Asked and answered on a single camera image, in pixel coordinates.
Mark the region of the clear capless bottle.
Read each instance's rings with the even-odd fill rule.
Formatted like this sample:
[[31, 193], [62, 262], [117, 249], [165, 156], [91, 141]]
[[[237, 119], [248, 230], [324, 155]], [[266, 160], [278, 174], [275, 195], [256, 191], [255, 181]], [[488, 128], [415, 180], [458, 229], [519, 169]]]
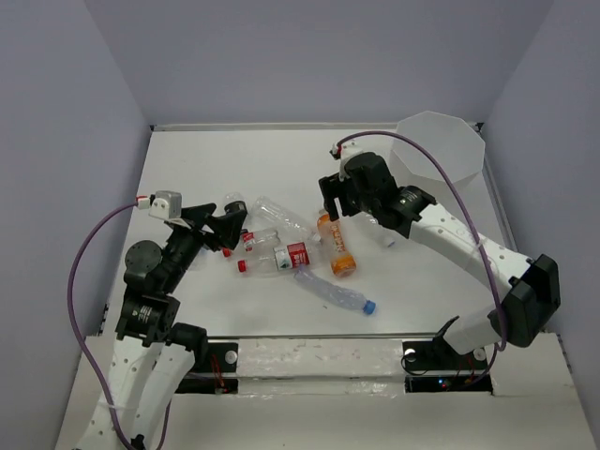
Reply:
[[268, 197], [258, 197], [250, 209], [251, 215], [277, 228], [297, 241], [320, 242], [315, 228], [303, 217]]

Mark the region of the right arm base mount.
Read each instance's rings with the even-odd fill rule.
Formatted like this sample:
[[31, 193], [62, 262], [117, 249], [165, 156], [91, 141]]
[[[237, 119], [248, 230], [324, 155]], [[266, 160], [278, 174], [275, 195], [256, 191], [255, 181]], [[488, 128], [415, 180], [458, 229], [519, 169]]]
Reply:
[[444, 342], [409, 340], [403, 343], [400, 364], [407, 394], [493, 393], [483, 348], [461, 355]]

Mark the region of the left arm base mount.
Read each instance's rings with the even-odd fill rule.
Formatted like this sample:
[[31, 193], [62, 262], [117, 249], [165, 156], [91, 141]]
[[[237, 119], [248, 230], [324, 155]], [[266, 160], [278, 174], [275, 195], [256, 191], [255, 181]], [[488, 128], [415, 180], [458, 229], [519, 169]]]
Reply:
[[237, 341], [208, 342], [207, 354], [179, 383], [176, 394], [234, 395], [238, 392]]

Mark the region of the small red cap bottle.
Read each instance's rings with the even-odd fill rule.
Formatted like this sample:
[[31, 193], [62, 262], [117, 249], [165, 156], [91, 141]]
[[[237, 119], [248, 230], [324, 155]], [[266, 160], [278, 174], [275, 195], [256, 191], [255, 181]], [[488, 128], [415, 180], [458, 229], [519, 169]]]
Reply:
[[281, 240], [276, 228], [266, 228], [258, 231], [243, 229], [235, 249], [223, 248], [221, 254], [225, 258], [246, 257], [250, 254], [261, 254], [279, 246], [280, 243]]

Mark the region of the orange juice bottle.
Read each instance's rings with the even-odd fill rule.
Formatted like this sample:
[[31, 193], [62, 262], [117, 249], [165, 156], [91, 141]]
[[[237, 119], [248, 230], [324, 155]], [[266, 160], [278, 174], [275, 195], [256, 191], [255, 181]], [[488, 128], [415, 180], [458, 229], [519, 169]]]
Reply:
[[357, 265], [353, 255], [346, 248], [340, 222], [331, 219], [323, 209], [318, 213], [317, 230], [333, 275], [338, 278], [346, 278], [352, 275]]

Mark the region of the crushed blue cap bottle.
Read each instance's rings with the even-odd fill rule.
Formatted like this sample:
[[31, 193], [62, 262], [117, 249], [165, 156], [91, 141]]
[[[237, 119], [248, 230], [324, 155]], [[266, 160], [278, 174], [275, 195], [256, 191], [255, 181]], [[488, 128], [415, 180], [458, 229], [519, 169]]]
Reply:
[[367, 299], [362, 293], [318, 277], [305, 265], [295, 272], [293, 278], [304, 290], [339, 308], [359, 311], [367, 316], [376, 311], [376, 303]]

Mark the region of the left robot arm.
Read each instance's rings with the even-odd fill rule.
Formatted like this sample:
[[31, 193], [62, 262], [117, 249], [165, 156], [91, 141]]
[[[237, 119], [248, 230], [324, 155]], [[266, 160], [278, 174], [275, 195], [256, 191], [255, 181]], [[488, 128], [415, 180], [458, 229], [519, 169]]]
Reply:
[[100, 384], [96, 408], [79, 449], [148, 449], [155, 432], [166, 432], [171, 401], [193, 370], [208, 364], [201, 389], [225, 394], [219, 356], [205, 329], [177, 322], [180, 303], [173, 292], [202, 249], [219, 252], [237, 246], [248, 211], [239, 200], [221, 216], [216, 205], [181, 207], [172, 192], [139, 196], [123, 207], [147, 211], [172, 231], [165, 246], [150, 240], [133, 244], [125, 256], [126, 284], [109, 370], [103, 372], [87, 347], [78, 324], [71, 325], [83, 356]]

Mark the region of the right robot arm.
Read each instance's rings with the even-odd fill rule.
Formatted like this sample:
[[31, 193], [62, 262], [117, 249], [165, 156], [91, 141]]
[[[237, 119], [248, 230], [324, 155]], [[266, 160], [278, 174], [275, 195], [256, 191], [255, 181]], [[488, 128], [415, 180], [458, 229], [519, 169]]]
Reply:
[[347, 157], [319, 186], [331, 218], [367, 213], [385, 229], [440, 254], [499, 300], [443, 326], [441, 338], [431, 345], [441, 367], [451, 368], [466, 353], [488, 345], [529, 347], [561, 304], [559, 267], [552, 258], [532, 259], [474, 235], [421, 188], [398, 186], [384, 159], [372, 152]]

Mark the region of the black label clear bottle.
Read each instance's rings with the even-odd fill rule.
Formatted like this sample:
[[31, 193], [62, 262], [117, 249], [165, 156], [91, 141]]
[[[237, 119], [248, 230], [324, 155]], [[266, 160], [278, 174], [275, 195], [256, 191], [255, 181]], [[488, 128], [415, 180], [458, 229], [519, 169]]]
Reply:
[[223, 210], [227, 216], [246, 218], [247, 204], [240, 192], [231, 192], [224, 197]]

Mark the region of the large red label bottle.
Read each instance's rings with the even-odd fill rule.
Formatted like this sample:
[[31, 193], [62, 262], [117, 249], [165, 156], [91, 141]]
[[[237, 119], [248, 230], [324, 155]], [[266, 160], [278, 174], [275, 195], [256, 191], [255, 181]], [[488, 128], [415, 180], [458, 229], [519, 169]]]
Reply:
[[323, 263], [323, 246], [314, 241], [302, 241], [273, 247], [263, 254], [237, 262], [237, 271], [244, 276], [271, 277], [296, 271], [300, 266]]

